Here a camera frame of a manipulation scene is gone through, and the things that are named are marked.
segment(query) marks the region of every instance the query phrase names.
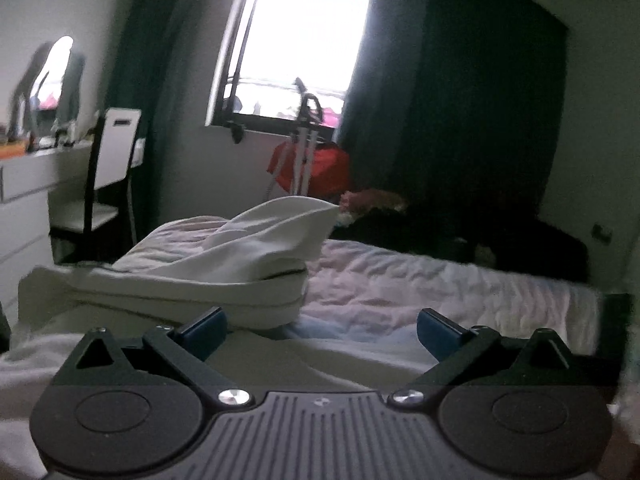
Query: chair seat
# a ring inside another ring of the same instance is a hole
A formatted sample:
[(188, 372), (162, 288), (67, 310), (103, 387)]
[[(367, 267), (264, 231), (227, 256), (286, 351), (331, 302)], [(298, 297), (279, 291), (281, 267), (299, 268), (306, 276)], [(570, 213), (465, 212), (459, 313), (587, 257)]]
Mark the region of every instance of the chair seat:
[[(94, 203), (91, 231), (95, 231), (116, 216), (118, 216), (117, 207)], [(82, 234), (84, 231), (84, 201), (79, 200), (60, 206), (52, 212), (50, 222), (51, 227), (55, 229)]]

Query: window frame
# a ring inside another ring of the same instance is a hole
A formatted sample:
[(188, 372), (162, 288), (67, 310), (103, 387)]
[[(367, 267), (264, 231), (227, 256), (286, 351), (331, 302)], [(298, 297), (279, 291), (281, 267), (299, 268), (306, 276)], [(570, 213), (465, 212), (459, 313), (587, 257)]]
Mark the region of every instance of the window frame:
[[(255, 9), (257, 7), (258, 0), (254, 0), (253, 7), (249, 13), (249, 17), (246, 23), (246, 29), (240, 31), (240, 25), (244, 10), (247, 5), (247, 0), (241, 0), (242, 4), (235, 16), (232, 24), (232, 33), (226, 45), (224, 52), (224, 61), (222, 65), (222, 71), (220, 73), (220, 80), (216, 85), (217, 91), (214, 99), (213, 115), (210, 124), (212, 126), (229, 126), (231, 123), (242, 124), (247, 130), (253, 130), (257, 132), (265, 132), (278, 135), (289, 135), (295, 128), (295, 121), (291, 119), (282, 119), (274, 117), (263, 117), (259, 115), (251, 114), (239, 114), (233, 111), (234, 97), (236, 96), (236, 90), (239, 84), (240, 69), (242, 67), (242, 59), (244, 57), (244, 51), (249, 38), (249, 32), (251, 31), (251, 25), (254, 18)], [(238, 61), (236, 64), (235, 72), (230, 72), (232, 69), (231, 62), (234, 54), (234, 49), (238, 41), (238, 35), (243, 34), (242, 43), (238, 52)], [(231, 93), (229, 95), (227, 106), (223, 108), (224, 95), (226, 86), (231, 83)], [(324, 140), (331, 140), (334, 134), (334, 128), (329, 126), (318, 127), (319, 136)]]

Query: white chair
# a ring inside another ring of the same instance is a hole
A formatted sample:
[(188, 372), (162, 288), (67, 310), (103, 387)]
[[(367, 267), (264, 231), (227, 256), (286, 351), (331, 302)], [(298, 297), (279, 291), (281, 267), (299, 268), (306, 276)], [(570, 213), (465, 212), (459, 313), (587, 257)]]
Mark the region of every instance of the white chair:
[[(50, 236), (76, 244), (80, 259), (95, 259), (97, 237), (114, 220), (126, 215), (126, 187), (140, 110), (110, 108), (94, 134), (84, 200), (57, 206), (51, 211)], [(119, 206), (95, 202), (96, 191), (120, 183)]]

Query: bright window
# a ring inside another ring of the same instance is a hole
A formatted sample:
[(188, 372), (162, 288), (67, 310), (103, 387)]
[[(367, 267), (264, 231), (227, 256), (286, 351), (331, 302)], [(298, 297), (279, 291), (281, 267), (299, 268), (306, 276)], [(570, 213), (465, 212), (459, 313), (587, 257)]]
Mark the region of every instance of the bright window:
[(282, 120), (298, 114), (300, 94), (294, 81), (300, 78), (318, 96), (324, 125), (335, 128), (368, 7), (369, 0), (246, 0), (218, 117), (265, 131), (273, 130), (270, 124), (275, 122), (258, 118), (280, 119), (282, 126)]

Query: circular cover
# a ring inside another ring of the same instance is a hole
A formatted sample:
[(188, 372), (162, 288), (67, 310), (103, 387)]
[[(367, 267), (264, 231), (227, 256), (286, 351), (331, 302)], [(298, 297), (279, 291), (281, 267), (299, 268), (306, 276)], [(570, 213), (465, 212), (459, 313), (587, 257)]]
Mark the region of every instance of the circular cover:
[(202, 422), (200, 400), (177, 381), (146, 377), (150, 384), (48, 388), (30, 423), (44, 462), (114, 476), (158, 466), (183, 450)]
[(562, 476), (599, 462), (610, 437), (610, 416), (590, 386), (491, 384), (453, 388), (438, 421), (469, 459), (500, 474)]

